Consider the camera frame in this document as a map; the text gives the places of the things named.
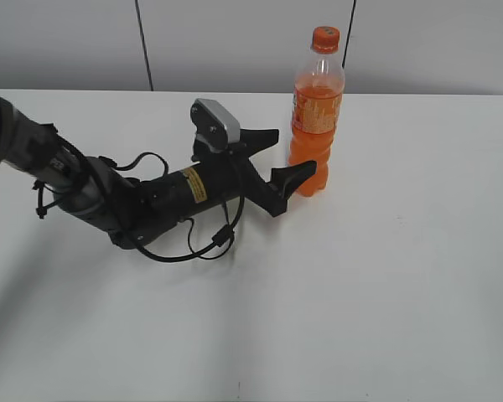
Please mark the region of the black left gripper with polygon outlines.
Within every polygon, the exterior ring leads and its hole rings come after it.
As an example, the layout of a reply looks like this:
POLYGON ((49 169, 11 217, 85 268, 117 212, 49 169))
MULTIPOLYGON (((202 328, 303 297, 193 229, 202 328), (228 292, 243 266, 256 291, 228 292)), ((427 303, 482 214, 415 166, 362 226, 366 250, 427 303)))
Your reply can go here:
POLYGON ((287 210, 288 200, 316 173, 314 160, 273 168, 265 181, 251 157, 275 146, 278 129, 241 129, 243 144, 214 154, 205 145, 194 147, 193 165, 141 182, 141 222, 156 229, 172 229, 223 202, 243 197, 272 217, 287 210))

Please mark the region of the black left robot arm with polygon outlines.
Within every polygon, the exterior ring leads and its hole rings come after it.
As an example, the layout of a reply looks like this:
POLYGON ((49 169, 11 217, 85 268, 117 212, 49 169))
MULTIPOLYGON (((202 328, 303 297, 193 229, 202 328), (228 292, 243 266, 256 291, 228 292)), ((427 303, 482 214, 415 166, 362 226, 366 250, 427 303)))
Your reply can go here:
POLYGON ((278 130, 244 129, 216 100, 195 100, 189 115, 192 165, 142 181, 110 158, 84 155, 55 126, 30 120, 0 96, 0 164, 33 176, 38 194, 50 191, 55 207, 107 233, 114 245, 141 253, 177 224, 232 199, 277 217, 316 172, 308 160, 274 168, 264 180, 252 157, 277 144, 278 130))

